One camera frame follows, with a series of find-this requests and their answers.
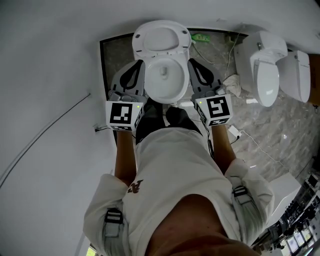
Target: toilet seat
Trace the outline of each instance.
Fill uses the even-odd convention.
[[[270,107],[279,92],[279,71],[274,64],[256,60],[254,62],[254,88],[256,100],[265,107]]]
[[[185,94],[191,42],[188,29],[169,20],[148,22],[135,31],[134,59],[145,63],[144,89],[154,101],[170,104]]]

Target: white t-shirt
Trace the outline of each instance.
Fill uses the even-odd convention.
[[[130,187],[113,175],[104,174],[85,213],[83,231],[101,253],[107,208],[121,200],[132,256],[145,254],[161,221],[183,197],[191,194],[210,200],[227,236],[241,240],[231,200],[232,184],[208,154],[199,133],[173,127],[152,132],[137,145],[136,161],[137,175]],[[226,175],[232,173],[240,174],[247,189],[261,197],[262,208],[270,216],[273,193],[268,182],[256,173],[248,175],[249,170],[240,159],[234,160],[226,171]]]

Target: white toilet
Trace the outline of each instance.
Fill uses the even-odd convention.
[[[267,31],[253,33],[234,47],[241,87],[265,107],[270,107],[277,98],[279,72],[276,62],[287,55],[286,42]]]
[[[307,102],[311,86],[308,54],[299,50],[288,52],[288,56],[280,59],[276,65],[281,90],[298,101]]]
[[[188,29],[174,21],[148,22],[135,31],[134,59],[145,63],[144,89],[154,101],[170,104],[185,94],[190,45]]]

